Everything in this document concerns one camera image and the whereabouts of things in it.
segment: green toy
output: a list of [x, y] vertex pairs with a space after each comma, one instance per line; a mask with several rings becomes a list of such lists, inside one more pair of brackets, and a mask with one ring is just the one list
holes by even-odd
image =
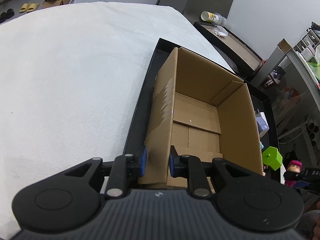
[[269, 146], [262, 153], [262, 163], [270, 166], [274, 171], [282, 165], [282, 156], [277, 148]]

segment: plastic bottle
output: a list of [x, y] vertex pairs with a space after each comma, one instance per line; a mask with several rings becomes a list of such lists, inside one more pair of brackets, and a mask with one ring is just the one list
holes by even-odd
[[218, 13], [211, 13], [207, 11], [204, 11], [201, 14], [201, 19], [205, 22], [210, 22], [214, 25], [219, 25], [219, 26], [225, 26], [226, 20], [227, 20], [225, 17], [221, 16]]
[[311, 45], [308, 45], [302, 52], [301, 55], [308, 62], [316, 54], [315, 50]]

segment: green plastic bag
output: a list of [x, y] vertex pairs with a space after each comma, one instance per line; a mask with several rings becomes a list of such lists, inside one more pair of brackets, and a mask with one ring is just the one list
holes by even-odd
[[315, 58], [317, 63], [308, 62], [312, 72], [315, 74], [316, 78], [320, 80], [320, 46], [316, 47]]

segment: white blanket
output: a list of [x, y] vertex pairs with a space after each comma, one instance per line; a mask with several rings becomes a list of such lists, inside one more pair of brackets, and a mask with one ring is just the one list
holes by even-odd
[[122, 154], [159, 38], [230, 69], [171, 7], [81, 3], [0, 25], [0, 237], [19, 230], [11, 201], [20, 189]]

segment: cardboard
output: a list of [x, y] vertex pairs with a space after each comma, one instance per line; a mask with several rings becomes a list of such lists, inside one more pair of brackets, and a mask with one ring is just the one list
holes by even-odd
[[174, 48], [156, 77], [140, 184], [186, 187], [168, 173], [170, 146], [202, 161], [223, 157], [262, 174], [256, 118], [247, 85], [219, 65]]
[[64, 5], [64, 4], [69, 4], [70, 0], [45, 0], [43, 2], [43, 8], [49, 8], [49, 7], [54, 7], [54, 6], [59, 6], [59, 5]]
[[281, 51], [286, 54], [292, 47], [291, 45], [285, 40], [282, 39], [279, 43], [278, 43], [278, 47], [281, 49]]
[[218, 111], [211, 106], [180, 93], [175, 93], [173, 120], [203, 130], [220, 133]]

